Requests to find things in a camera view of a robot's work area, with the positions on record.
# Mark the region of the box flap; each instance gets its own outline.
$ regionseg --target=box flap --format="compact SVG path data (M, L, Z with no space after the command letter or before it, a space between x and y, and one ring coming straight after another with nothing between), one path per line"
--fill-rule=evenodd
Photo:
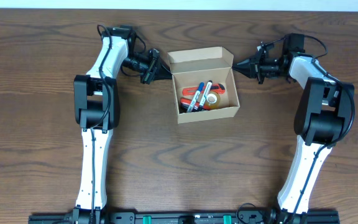
M194 113L182 113L178 115L178 124L194 122L194 121L207 121L211 119L232 118L236 115L240 106L232 106L211 111L200 111Z
M168 53L170 68L173 74L216 68L231 68L233 57L233 54L223 47L181 50Z

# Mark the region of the green connector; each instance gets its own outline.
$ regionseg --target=green connector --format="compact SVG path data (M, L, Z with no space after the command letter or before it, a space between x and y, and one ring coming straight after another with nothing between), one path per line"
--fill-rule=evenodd
M231 215L223 216L223 224L231 224Z
M143 224L152 224L152 217L150 216L143 217Z

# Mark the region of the tape roll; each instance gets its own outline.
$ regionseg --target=tape roll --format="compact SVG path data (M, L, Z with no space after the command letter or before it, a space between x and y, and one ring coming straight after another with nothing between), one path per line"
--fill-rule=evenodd
M206 97L205 105L208 105L211 108L211 110L219 109L220 101L221 101L221 97L219 96L219 94L211 91Z
M206 96L206 101L208 101L208 103L214 104L217 102L217 100L218 100L218 98L212 93L210 93Z

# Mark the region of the white wall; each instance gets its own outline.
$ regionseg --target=white wall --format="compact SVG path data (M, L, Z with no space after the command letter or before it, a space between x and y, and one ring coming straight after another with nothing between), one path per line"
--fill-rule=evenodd
M358 0L0 0L0 8L358 12Z

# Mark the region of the orange object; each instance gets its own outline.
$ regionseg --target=orange object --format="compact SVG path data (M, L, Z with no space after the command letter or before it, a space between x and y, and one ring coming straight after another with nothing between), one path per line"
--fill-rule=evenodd
M194 95L197 91L198 87L190 87L190 88L184 88L182 91L183 96L190 96L190 95ZM217 94L223 94L226 90L224 89L224 86L220 83L218 84L212 84L211 86L211 90L210 91L214 91Z
M190 103L191 103L191 100L189 100L189 99L186 99L186 98L180 99L180 106L184 105L184 106L189 107ZM197 103L194 105L194 110L197 110L199 105L200 105L200 103L197 102ZM204 105L203 108L204 108L205 110L210 110L210 109L211 109L211 108L210 108L209 106L207 106L207 105Z

